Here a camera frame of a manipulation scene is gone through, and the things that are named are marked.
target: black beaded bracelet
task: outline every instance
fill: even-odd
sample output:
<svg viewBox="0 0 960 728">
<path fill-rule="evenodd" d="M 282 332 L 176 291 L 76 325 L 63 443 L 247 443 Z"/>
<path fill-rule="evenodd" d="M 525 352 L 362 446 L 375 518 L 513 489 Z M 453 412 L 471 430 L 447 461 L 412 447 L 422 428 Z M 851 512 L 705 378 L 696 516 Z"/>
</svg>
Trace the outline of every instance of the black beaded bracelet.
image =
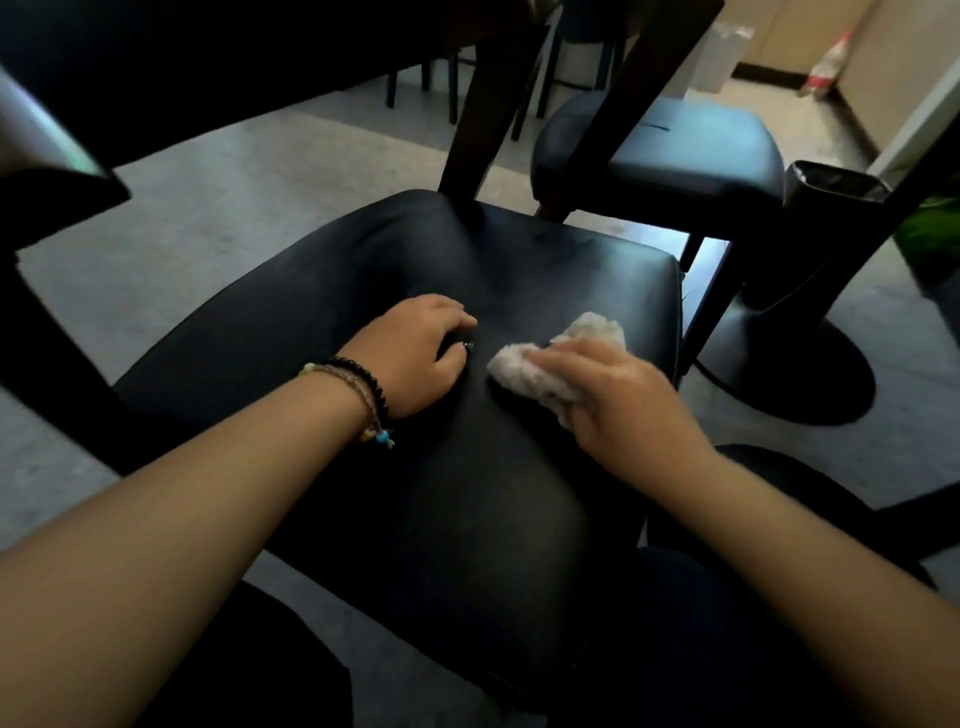
<svg viewBox="0 0 960 728">
<path fill-rule="evenodd" d="M 363 379 L 367 386 L 370 387 L 370 393 L 373 395 L 373 403 L 376 405 L 377 419 L 379 419 L 384 427 L 387 426 L 387 422 L 390 421 L 390 408 L 387 406 L 387 398 L 383 396 L 383 390 L 380 388 L 380 382 L 376 380 L 375 376 L 353 361 L 353 359 L 347 359 L 343 356 L 331 356 L 329 359 L 323 362 L 323 365 L 346 369 L 348 372 L 353 372 Z"/>
</svg>

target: round black table base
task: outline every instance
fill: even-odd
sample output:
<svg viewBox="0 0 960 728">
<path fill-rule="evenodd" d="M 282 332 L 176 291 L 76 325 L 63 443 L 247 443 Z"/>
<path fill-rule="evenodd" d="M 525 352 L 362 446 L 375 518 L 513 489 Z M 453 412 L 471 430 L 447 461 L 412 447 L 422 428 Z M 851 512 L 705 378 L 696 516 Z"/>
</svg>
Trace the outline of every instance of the round black table base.
<svg viewBox="0 0 960 728">
<path fill-rule="evenodd" d="M 696 364 L 738 400 L 802 425 L 855 422 L 876 394 L 866 357 L 829 321 L 799 335 L 740 303 L 724 315 Z"/>
</svg>

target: pants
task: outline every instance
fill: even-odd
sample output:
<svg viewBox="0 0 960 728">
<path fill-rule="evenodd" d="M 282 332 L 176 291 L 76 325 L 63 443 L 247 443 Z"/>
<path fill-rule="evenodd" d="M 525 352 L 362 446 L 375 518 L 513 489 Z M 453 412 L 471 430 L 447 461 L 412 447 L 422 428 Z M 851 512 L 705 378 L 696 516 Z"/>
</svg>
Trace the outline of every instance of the pants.
<svg viewBox="0 0 960 728">
<path fill-rule="evenodd" d="M 721 448 L 924 583 L 860 500 L 783 455 Z M 663 513 L 599 616 L 550 728 L 812 725 L 859 720 L 800 641 Z M 289 609 L 240 584 L 140 726 L 352 725 L 349 674 Z"/>
</svg>

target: hand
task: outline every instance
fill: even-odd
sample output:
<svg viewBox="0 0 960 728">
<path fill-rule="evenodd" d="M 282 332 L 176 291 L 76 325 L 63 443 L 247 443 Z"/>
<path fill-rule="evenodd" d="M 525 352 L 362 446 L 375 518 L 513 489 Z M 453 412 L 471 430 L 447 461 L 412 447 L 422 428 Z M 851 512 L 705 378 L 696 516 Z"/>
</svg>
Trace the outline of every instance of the hand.
<svg viewBox="0 0 960 728">
<path fill-rule="evenodd" d="M 570 410 L 577 443 L 648 496 L 711 462 L 715 451 L 680 395 L 649 362 L 596 339 L 569 339 L 527 358 L 587 395 Z"/>
<path fill-rule="evenodd" d="M 391 418 L 399 420 L 450 391 L 467 365 L 467 349 L 454 344 L 439 361 L 437 351 L 450 331 L 476 325 L 462 303 L 436 294 L 417 296 L 373 319 L 338 354 L 376 377 Z"/>
</svg>

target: person's left hand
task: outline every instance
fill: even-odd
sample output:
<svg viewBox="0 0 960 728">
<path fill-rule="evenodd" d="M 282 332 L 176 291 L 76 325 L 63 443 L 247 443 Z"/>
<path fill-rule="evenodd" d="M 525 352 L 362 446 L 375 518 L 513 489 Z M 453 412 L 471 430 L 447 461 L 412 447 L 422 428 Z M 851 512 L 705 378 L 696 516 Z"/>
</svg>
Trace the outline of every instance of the person's left hand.
<svg viewBox="0 0 960 728">
<path fill-rule="evenodd" d="M 462 303 L 437 294 L 417 296 L 373 319 L 338 354 L 376 377 L 390 417 L 399 420 L 450 391 L 467 365 L 467 349 L 454 344 L 440 360 L 437 350 L 450 331 L 476 325 Z"/>
</svg>

